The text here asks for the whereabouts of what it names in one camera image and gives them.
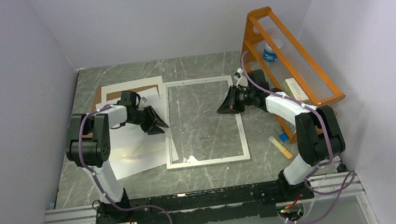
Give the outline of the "white photo sheet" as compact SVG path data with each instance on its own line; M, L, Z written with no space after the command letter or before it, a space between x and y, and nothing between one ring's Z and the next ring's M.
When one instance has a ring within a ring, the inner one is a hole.
M165 118L156 85L131 90L137 92L146 105L151 105L161 118ZM115 104L120 99L121 92L104 96L106 103ZM106 103L102 103L99 97L92 109L101 109ZM122 128L111 129L109 162L116 178L120 180L165 165L168 162L166 134L150 136L143 132L139 125L129 123Z

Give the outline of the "white mat board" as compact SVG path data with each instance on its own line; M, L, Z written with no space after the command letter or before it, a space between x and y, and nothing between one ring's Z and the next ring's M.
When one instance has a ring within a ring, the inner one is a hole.
M166 104L166 88L163 85L162 77L149 77L114 85L101 87L99 101L96 104L97 109L101 109L105 104L115 104L119 100L134 99L134 102L143 109L146 106L155 108L162 107Z

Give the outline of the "brown backing board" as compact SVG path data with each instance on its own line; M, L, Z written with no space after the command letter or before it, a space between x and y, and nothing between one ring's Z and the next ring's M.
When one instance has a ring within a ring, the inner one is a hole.
M97 86L95 89L95 96L92 100L91 108L90 108L91 112L97 110L97 104L100 104L102 101L101 88L102 86ZM93 135L96 139L101 139L101 140L109 139L109 130L106 127L104 127L105 122L106 121L104 119L100 119L100 123L97 124L97 128L96 127L94 128Z

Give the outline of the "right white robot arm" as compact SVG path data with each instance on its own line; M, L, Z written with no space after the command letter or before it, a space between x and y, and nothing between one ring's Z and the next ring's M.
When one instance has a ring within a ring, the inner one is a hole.
M299 183L319 166L330 162L346 149L340 126L330 106L316 107L298 102L280 89L257 86L230 86L218 114L240 114L255 106L293 124L297 134L298 155L283 171L284 181L277 189L284 200L292 200Z

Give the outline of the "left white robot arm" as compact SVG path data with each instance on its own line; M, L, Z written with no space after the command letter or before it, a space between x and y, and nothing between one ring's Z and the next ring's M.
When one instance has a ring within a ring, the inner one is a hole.
M106 104L90 113L71 116L66 145L67 159L89 175L101 206L111 206L109 214L117 222L127 221L132 208L109 162L110 130L126 124L138 125L148 135L162 134L168 127L152 106L140 110L133 105Z

